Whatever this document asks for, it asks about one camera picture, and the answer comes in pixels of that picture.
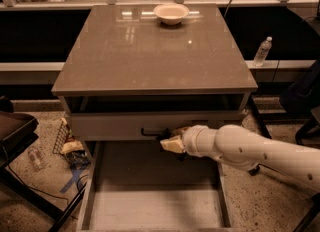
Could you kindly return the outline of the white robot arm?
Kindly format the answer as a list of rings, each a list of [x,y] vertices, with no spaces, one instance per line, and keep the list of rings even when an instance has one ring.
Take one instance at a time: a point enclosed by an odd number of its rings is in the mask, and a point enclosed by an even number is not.
[[[238,125],[185,127],[160,144],[166,151],[209,157],[243,171],[262,164],[320,191],[319,149],[268,139]]]

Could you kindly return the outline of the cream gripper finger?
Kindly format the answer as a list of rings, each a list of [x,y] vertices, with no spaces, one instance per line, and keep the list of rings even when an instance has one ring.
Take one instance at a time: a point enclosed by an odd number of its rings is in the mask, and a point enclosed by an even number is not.
[[[184,126],[180,128],[176,128],[171,132],[171,135],[177,136],[177,135],[183,135],[191,126]]]

